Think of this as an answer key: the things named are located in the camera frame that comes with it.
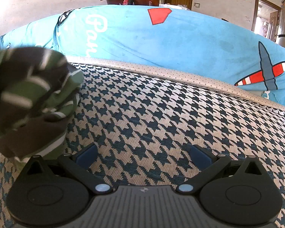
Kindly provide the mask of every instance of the blue blanket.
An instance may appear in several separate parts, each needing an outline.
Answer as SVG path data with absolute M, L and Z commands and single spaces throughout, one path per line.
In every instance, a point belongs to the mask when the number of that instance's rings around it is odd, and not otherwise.
M 207 15 L 149 6 L 93 6 L 0 38 L 0 48 L 42 46 L 218 79 L 285 105 L 285 48 Z

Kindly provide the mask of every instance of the airplane print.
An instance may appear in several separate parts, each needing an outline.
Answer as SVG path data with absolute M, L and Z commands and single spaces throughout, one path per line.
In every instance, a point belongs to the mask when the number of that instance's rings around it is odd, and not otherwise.
M 241 80 L 237 81 L 235 86 L 248 85 L 258 82 L 264 82 L 267 91 L 277 90 L 277 84 L 275 78 L 285 72 L 285 61 L 272 65 L 268 51 L 262 42 L 259 41 L 259 54 L 261 70 L 258 70 L 252 74 L 247 75 Z

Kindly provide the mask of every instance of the red shape print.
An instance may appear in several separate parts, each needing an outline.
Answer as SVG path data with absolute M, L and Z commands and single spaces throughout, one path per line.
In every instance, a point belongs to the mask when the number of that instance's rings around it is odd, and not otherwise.
M 148 9 L 152 25 L 164 23 L 168 15 L 172 12 L 167 7 L 150 8 Z
M 272 71 L 274 72 L 274 76 L 277 77 L 281 74 L 284 73 L 284 70 L 283 70 L 283 67 L 282 67 L 282 64 L 278 64 L 278 65 L 275 65 L 272 67 Z
M 262 82 L 262 81 L 264 81 L 263 71 L 258 71 L 250 76 L 251 84 Z

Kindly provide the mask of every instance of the dotted fabric trim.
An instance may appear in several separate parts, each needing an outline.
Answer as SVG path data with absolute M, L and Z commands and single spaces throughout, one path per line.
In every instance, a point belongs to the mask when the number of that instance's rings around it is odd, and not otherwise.
M 249 93 L 248 91 L 242 90 L 226 82 L 215 80 L 212 78 L 206 78 L 196 74 L 190 74 L 182 71 L 176 71 L 160 67 L 152 67 L 136 63 L 127 63 L 90 57 L 67 56 L 66 58 L 71 63 L 83 63 L 99 67 L 108 67 L 112 69 L 119 69 L 132 73 L 139 73 L 157 78 L 163 78 L 171 81 L 182 82 L 190 85 L 207 87 L 212 90 L 221 91 L 224 93 L 231 94 L 233 96 L 238 96 L 253 101 L 255 103 L 263 105 L 264 108 L 269 109 L 270 111 L 274 111 L 277 114 L 285 116 L 285 106 L 265 99 L 263 97 L 256 96 L 252 93 Z

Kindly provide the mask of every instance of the houndstooth fabric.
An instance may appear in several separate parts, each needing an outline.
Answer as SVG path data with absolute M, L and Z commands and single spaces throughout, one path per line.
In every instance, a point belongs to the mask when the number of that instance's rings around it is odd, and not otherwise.
M 192 144 L 243 160 L 256 155 L 283 195 L 277 225 L 285 227 L 285 116 L 225 93 L 108 68 L 75 64 L 84 72 L 81 103 L 68 127 L 67 152 L 95 143 L 90 171 L 120 184 L 174 187 L 198 173 Z M 17 177 L 0 155 L 0 228 Z

